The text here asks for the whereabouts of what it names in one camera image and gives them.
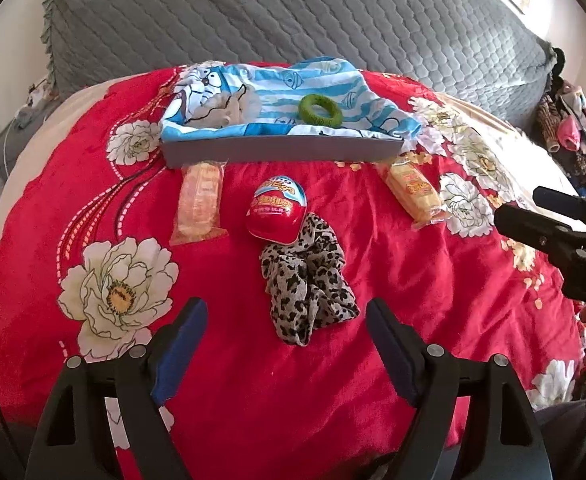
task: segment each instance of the blue gripper pad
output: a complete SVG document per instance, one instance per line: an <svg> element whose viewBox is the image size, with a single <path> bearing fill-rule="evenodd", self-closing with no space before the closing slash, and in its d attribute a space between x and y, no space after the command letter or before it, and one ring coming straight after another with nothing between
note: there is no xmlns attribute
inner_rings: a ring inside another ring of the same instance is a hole
<svg viewBox="0 0 586 480"><path fill-rule="evenodd" d="M191 298L175 321L163 326L153 337L148 365L154 376L151 397L157 406L163 406L177 393L207 322L206 303L200 298Z"/></svg>
<svg viewBox="0 0 586 480"><path fill-rule="evenodd" d="M366 328L397 394L416 408L426 389L426 344L415 330L397 321L386 304L375 298L366 306Z"/></svg>

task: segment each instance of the beige blanket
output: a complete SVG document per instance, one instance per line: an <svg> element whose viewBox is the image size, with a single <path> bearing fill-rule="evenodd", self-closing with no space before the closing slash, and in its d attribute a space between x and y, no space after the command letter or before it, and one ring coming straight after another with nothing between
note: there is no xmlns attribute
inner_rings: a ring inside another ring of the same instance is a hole
<svg viewBox="0 0 586 480"><path fill-rule="evenodd" d="M6 217L24 193L26 185L39 176L53 150L66 138L77 120L102 99L108 88L117 81L86 88L68 98L30 140L0 196L0 238Z"/></svg>

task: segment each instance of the red bedsheet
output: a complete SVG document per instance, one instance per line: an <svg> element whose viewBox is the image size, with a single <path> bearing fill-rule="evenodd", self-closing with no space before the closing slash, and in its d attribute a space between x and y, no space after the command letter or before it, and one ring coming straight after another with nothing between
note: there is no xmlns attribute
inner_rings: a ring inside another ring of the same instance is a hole
<svg viewBox="0 0 586 480"><path fill-rule="evenodd" d="M450 156L421 157L420 169L436 189L449 187L457 224L413 230L370 164L229 164L220 212L229 235L170 247L182 175L164 167L152 123L178 73L114 85L7 218L0 241L0 404L7 418L38 421L68 355L121 354L201 296L208 329L179 393L162 410L195 479L348 478L371 457L397 449L413 410L394 392L363 316L317 330L306 348L276 335L260 275L264 242L244 228L254 190L276 174L297 180L309 210L335 230L360 308L380 296L425 341L457 356L506 354L539 404L566 394L570 376L562 366L570 368L581 349L561 275L543 255L500 236L492 209L473 224L473 207L493 208L496 192ZM412 111L412 96L435 100L410 80L365 76L405 110ZM117 132L130 133L118 142L138 142L148 158L107 160ZM145 298L138 293L143 280ZM113 291L123 306L111 301ZM127 306L124 316L113 315ZM116 406L109 410L126 478L138 478ZM451 441L465 412L462 400Z"/></svg>

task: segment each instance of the pink cloth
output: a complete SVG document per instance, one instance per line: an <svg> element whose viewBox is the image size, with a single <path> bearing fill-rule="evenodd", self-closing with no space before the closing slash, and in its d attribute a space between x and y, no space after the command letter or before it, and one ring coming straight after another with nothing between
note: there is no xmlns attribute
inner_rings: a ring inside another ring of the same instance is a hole
<svg viewBox="0 0 586 480"><path fill-rule="evenodd" d="M575 117L569 115L557 127L557 140L570 152L576 152L580 148L582 134L577 126Z"/></svg>

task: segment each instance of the green rubber ring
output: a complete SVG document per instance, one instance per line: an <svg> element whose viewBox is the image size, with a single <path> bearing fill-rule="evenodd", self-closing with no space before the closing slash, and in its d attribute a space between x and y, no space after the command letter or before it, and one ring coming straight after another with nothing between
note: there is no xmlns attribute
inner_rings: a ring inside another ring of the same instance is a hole
<svg viewBox="0 0 586 480"><path fill-rule="evenodd" d="M324 117L313 112L313 105L324 108L330 117ZM332 99L319 94L308 94L299 102L299 116L306 124L326 126L327 128L339 128L344 121L340 106Z"/></svg>

